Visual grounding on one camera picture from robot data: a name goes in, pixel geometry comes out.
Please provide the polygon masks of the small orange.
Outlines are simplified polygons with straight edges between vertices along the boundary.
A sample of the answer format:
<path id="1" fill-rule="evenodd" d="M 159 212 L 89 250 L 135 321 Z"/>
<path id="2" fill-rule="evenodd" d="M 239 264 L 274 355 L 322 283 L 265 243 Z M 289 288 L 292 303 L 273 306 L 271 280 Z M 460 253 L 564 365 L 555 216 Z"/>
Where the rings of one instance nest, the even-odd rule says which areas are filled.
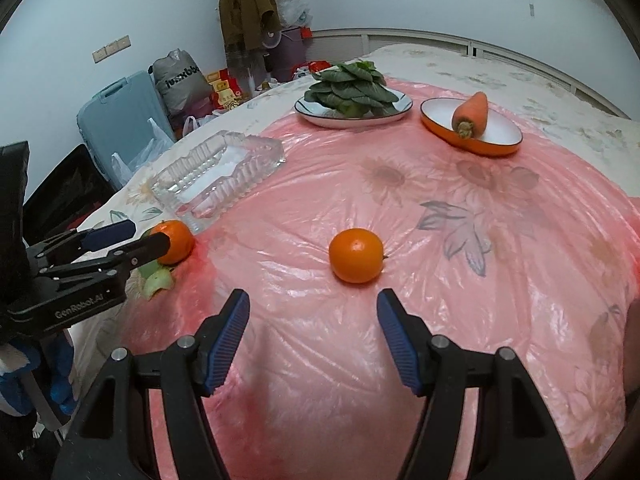
<path id="1" fill-rule="evenodd" d="M 169 249 L 157 259 L 163 266 L 174 266 L 191 255 L 195 238 L 189 227 L 180 220 L 162 221 L 150 229 L 151 234 L 163 233 L 169 238 Z"/>
<path id="2" fill-rule="evenodd" d="M 329 263 L 333 273 L 348 284 L 366 284 L 382 272 L 385 254 L 382 240 L 365 229 L 339 232 L 329 244 Z"/>

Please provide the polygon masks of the green vegetable piece upper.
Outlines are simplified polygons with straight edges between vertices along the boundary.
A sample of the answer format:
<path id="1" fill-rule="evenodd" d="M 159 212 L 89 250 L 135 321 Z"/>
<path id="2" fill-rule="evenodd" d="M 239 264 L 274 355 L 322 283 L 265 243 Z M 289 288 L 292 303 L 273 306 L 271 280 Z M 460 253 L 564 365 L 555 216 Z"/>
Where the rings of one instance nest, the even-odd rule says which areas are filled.
<path id="1" fill-rule="evenodd" d="M 171 270 L 157 260 L 140 266 L 141 293 L 146 300 L 150 300 L 161 290 L 171 290 L 175 286 Z"/>

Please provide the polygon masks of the clear glass dish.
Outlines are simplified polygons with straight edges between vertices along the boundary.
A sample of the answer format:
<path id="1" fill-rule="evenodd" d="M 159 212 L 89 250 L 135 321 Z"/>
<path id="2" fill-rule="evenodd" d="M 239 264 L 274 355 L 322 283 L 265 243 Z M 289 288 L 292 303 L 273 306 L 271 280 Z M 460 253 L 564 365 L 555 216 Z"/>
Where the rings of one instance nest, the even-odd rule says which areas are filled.
<path id="1" fill-rule="evenodd" d="M 222 130 L 152 177 L 151 190 L 196 234 L 284 164 L 281 141 Z"/>

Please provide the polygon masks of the blue suitcase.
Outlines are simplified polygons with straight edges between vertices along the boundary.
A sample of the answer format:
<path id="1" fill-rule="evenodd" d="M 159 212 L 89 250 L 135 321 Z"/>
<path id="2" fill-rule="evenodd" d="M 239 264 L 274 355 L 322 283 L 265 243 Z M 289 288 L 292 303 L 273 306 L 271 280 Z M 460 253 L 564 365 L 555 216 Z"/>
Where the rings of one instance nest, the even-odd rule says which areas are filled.
<path id="1" fill-rule="evenodd" d="M 130 162 L 151 137 L 148 119 L 153 118 L 171 137 L 171 131 L 160 94 L 151 75 L 143 70 L 113 82 L 83 105 L 77 114 L 77 125 L 96 166 L 116 190 L 111 154 L 117 152 Z"/>

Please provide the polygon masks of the white plastic bag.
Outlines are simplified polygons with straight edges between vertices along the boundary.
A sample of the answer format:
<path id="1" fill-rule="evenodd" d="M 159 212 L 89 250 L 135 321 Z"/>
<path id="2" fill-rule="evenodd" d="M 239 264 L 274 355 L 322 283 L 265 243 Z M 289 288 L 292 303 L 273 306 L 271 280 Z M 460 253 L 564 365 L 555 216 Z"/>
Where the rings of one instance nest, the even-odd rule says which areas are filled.
<path id="1" fill-rule="evenodd" d="M 124 186 L 143 166 L 155 162 L 160 155 L 167 152 L 173 145 L 171 137 L 160 128 L 153 118 L 148 119 L 151 137 L 144 148 L 130 162 L 124 162 L 117 152 L 111 154 L 111 164 L 115 182 Z"/>

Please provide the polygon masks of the copper black electric kettle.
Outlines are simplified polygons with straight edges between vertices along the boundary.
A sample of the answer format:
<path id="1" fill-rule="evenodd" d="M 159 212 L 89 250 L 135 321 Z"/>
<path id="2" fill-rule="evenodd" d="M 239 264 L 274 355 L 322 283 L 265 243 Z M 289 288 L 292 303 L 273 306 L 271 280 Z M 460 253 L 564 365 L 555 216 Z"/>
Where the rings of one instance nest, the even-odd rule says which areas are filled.
<path id="1" fill-rule="evenodd" d="M 640 300 L 636 298 L 629 306 L 624 333 L 623 380 L 628 410 L 639 399 L 640 365 Z"/>

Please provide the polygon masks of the grey bag with lettering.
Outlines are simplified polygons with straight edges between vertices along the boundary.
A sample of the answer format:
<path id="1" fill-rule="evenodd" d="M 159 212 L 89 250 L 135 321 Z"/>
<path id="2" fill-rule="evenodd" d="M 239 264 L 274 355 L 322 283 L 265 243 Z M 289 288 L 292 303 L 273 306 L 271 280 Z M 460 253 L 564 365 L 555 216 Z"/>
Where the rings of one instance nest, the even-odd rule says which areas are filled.
<path id="1" fill-rule="evenodd" d="M 189 52 L 175 49 L 151 65 L 151 75 L 170 116 L 182 114 L 212 92 Z"/>

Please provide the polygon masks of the pink plastic sheet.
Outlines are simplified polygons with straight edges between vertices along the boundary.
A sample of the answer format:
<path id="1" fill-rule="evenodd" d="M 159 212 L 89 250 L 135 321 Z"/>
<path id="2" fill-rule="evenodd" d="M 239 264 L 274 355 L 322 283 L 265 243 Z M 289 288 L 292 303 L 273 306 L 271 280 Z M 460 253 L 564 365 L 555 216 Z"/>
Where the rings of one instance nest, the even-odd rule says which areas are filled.
<path id="1" fill-rule="evenodd" d="M 512 347 L 587 477 L 623 427 L 639 213 L 588 162 L 522 131 L 514 156 L 487 159 L 417 114 L 361 132 L 283 117 L 268 134 L 285 164 L 198 236 L 173 289 L 128 301 L 122 343 L 162 350 L 246 290 L 242 344 L 204 402 L 232 477 L 390 479 L 422 408 L 376 319 L 390 287 L 462 348 Z M 348 229 L 382 240 L 372 282 L 331 270 L 329 244 Z"/>

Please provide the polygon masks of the floral bed quilt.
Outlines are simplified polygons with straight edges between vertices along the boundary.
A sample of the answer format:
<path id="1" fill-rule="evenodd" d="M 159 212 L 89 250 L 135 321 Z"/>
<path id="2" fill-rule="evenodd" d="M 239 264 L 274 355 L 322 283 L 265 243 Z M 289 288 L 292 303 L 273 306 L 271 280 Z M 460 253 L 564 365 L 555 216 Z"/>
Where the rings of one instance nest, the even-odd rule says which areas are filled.
<path id="1" fill-rule="evenodd" d="M 639 126 L 636 122 L 606 114 L 559 84 L 503 62 L 476 60 L 405 44 L 378 49 L 371 58 L 387 80 L 407 92 L 414 104 L 434 96 L 467 96 L 484 91 L 490 104 L 505 112 L 520 128 L 523 124 L 532 125 L 545 139 L 588 162 L 616 184 L 634 205 L 639 194 Z M 307 87 L 307 79 L 282 84 L 215 118 L 179 142 L 169 158 L 186 154 L 221 130 L 244 136 L 270 136 L 268 129 L 275 122 L 288 115 L 298 118 L 293 106 Z M 143 299 L 137 278 L 130 280 L 127 292 L 122 306 L 73 331 L 82 386 L 88 386 L 96 377 L 107 353 L 122 344 L 122 323 L 128 301 Z"/>

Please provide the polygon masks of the white plate with rim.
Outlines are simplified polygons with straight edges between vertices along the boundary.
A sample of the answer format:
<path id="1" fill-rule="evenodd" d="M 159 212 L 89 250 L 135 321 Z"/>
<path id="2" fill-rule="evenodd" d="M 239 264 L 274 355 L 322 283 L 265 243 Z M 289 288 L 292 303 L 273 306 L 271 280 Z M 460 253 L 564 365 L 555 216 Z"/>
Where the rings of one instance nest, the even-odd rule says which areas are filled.
<path id="1" fill-rule="evenodd" d="M 334 108 L 324 106 L 321 102 L 298 99 L 294 104 L 295 113 L 311 125 L 328 129 L 363 129 L 389 125 L 399 122 L 408 116 L 413 108 L 413 100 L 404 92 L 390 89 L 396 96 L 395 102 L 385 106 L 370 107 L 346 101 Z"/>

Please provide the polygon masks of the purple bin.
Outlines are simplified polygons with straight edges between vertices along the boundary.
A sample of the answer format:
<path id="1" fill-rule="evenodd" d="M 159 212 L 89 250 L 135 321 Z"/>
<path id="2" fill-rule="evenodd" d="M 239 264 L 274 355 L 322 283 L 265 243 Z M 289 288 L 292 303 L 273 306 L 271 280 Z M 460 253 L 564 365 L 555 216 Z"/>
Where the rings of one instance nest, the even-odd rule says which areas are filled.
<path id="1" fill-rule="evenodd" d="M 296 67 L 306 63 L 304 31 L 303 27 L 291 27 L 280 32 L 267 32 L 262 37 L 268 72 L 277 81 L 289 81 Z"/>

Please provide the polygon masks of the olive jacket on rack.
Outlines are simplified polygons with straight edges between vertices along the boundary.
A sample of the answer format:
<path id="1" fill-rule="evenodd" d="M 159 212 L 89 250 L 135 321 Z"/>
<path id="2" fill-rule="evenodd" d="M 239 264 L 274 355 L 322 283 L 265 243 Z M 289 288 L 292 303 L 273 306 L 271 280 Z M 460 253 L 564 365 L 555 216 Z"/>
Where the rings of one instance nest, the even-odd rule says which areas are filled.
<path id="1" fill-rule="evenodd" d="M 224 45 L 262 50 L 262 36 L 281 29 L 276 0 L 219 0 Z"/>

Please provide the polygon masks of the green leafy vegetables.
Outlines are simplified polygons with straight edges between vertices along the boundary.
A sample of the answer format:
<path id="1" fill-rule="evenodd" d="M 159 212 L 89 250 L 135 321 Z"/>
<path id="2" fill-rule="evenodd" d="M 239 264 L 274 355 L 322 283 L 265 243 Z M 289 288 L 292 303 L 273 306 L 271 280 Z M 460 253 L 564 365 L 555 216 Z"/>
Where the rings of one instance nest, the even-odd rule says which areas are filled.
<path id="1" fill-rule="evenodd" d="M 316 82 L 306 90 L 304 99 L 334 110 L 350 100 L 378 108 L 397 100 L 383 74 L 370 61 L 337 64 L 312 76 Z"/>

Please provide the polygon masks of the orange white oval dish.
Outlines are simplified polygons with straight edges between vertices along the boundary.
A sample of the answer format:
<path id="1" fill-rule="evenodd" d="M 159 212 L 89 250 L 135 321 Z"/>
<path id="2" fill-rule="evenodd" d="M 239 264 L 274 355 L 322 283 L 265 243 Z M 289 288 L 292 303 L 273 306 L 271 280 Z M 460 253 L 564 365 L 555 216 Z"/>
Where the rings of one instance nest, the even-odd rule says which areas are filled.
<path id="1" fill-rule="evenodd" d="M 514 121 L 493 110 L 485 98 L 433 98 L 421 103 L 422 124 L 454 148 L 478 156 L 515 154 L 524 136 Z"/>

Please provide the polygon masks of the carrot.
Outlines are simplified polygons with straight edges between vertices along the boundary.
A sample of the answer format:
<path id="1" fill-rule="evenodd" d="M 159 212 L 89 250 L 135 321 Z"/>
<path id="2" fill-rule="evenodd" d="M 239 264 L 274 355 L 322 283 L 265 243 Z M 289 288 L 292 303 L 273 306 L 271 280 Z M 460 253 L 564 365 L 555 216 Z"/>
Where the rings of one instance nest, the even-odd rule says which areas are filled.
<path id="1" fill-rule="evenodd" d="M 479 138 L 488 122 L 488 99 L 484 92 L 476 92 L 460 104 L 451 118 L 451 129 L 462 139 Z"/>

